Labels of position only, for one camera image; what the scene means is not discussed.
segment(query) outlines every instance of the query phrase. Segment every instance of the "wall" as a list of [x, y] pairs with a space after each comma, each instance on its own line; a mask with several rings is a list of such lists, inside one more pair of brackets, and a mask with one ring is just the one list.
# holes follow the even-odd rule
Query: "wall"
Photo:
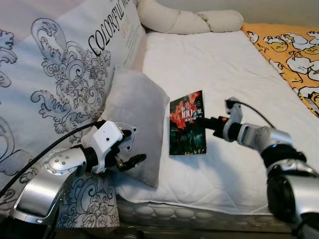
[[319, 0], [157, 0], [193, 12], [233, 9], [246, 22], [319, 26]]

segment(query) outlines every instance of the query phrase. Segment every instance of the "gray pillow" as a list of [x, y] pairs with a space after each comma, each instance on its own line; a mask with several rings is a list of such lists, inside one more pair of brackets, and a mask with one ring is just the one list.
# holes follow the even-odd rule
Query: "gray pillow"
[[[158, 186], [163, 121], [168, 102], [164, 90], [145, 74], [117, 67], [100, 117], [137, 129], [133, 132], [133, 141], [120, 145], [118, 156], [127, 161], [136, 154], [145, 153], [146, 160], [124, 174], [155, 188]], [[92, 133], [93, 130], [83, 140], [88, 142]]]

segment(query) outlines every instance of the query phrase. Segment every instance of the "white bed sheet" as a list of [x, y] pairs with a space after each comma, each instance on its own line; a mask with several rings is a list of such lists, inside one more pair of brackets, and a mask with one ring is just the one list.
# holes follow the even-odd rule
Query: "white bed sheet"
[[[242, 31], [176, 35], [149, 33], [144, 73], [171, 100], [203, 90], [205, 116], [226, 116], [224, 100], [235, 96], [260, 110], [319, 169], [319, 119], [253, 46]], [[118, 175], [116, 191], [134, 203], [155, 202], [229, 214], [268, 214], [266, 171], [259, 154], [206, 130], [207, 154], [169, 156], [166, 109], [159, 187]], [[243, 122], [265, 125], [243, 108]]]

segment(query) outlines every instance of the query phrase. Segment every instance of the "cylindrical bolster pillow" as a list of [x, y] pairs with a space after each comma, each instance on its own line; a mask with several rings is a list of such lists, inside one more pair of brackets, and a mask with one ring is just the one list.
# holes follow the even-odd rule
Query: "cylindrical bolster pillow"
[[192, 34], [210, 31], [207, 23], [195, 13], [172, 9], [155, 0], [140, 0], [138, 14], [144, 26], [162, 33]]
[[243, 16], [233, 10], [201, 11], [196, 13], [203, 18], [213, 32], [239, 31], [243, 25]]

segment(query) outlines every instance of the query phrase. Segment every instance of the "book cover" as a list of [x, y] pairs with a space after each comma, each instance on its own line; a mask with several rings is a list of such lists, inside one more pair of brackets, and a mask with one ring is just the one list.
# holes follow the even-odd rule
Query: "book cover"
[[197, 122], [205, 117], [202, 91], [172, 101], [169, 113], [169, 154], [205, 154], [205, 129]]

